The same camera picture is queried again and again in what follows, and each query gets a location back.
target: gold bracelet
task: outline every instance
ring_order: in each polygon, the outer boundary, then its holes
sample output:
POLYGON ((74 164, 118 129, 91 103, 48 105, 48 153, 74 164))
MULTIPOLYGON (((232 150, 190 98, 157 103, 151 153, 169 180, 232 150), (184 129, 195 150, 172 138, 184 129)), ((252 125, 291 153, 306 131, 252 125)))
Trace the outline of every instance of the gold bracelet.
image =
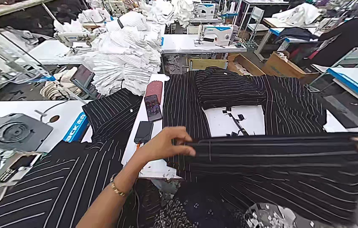
POLYGON ((122 192, 122 191, 120 191, 119 189, 117 189, 117 188, 116 188, 116 185, 114 185, 114 176, 115 176, 115 175, 116 175, 116 174, 114 174, 114 175, 111 177, 111 179, 110 179, 111 188, 113 189, 113 191, 114 191, 115 193, 119 194, 120 196, 125 197, 127 194, 126 194, 125 192, 122 192))
POLYGON ((125 197, 126 193, 120 191, 119 189, 116 188, 116 186, 114 185, 114 182, 111 183, 111 188, 113 189, 113 191, 117 194, 119 194, 120 196, 125 197))

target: pinstripe fabric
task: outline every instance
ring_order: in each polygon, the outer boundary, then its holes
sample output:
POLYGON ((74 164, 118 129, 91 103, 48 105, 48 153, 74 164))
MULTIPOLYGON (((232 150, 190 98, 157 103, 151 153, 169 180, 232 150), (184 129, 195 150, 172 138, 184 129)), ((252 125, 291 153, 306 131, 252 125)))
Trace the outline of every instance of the pinstripe fabric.
POLYGON ((266 202, 309 220, 347 225, 358 200, 353 136, 358 133, 211 138, 190 143, 197 156, 173 167, 240 210, 266 202))
POLYGON ((242 211, 267 202, 326 224, 352 224, 358 200, 353 134, 325 133, 324 108, 297 79, 240 76, 217 67, 170 77, 163 125, 184 125, 200 140, 189 144, 197 157, 166 159, 177 175, 202 182, 242 211), (202 107, 239 105, 262 105, 267 136, 209 138, 202 107))
MULTIPOLYGON (((92 143, 58 143, 0 201, 0 227, 75 227, 122 169, 141 100, 123 89, 84 106, 92 143)), ((134 201, 139 205, 140 199, 134 201)), ((126 215, 120 218, 118 227, 128 227, 126 215)))

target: blue table edge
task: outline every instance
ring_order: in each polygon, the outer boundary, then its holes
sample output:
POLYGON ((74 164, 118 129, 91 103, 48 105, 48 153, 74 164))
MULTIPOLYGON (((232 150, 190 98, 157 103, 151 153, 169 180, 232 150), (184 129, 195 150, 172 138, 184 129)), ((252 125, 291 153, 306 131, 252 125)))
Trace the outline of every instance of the blue table edge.
POLYGON ((336 79, 341 81, 344 85, 346 85, 349 89, 353 90, 355 93, 358 94, 358 83, 355 82, 353 79, 349 78, 348 76, 335 72, 331 68, 327 69, 327 72, 334 76, 336 79))

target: white sewing machine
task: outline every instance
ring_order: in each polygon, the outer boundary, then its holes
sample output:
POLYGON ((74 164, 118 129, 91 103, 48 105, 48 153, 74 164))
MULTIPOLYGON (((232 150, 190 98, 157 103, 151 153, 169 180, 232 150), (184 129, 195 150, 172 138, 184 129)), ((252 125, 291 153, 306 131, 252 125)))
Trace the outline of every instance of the white sewing machine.
POLYGON ((217 3, 196 3, 193 13, 199 18, 213 19, 216 8, 218 8, 217 3))
POLYGON ((56 33, 54 37, 57 38, 65 46, 72 48, 74 42, 85 42, 91 47, 91 42, 98 37, 97 33, 56 33))
POLYGON ((238 27, 231 24, 199 25, 198 40, 194 44, 199 46, 228 46, 234 40, 233 31, 238 27))

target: black shirt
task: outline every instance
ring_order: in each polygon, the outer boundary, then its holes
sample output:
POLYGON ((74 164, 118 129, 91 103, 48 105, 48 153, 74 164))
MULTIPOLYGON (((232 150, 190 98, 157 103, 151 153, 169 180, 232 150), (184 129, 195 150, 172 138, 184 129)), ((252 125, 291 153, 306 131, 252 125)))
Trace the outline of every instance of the black shirt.
POLYGON ((358 48, 358 18, 350 19, 322 34, 318 41, 325 41, 334 36, 338 37, 313 57, 313 64, 330 67, 350 50, 358 48))

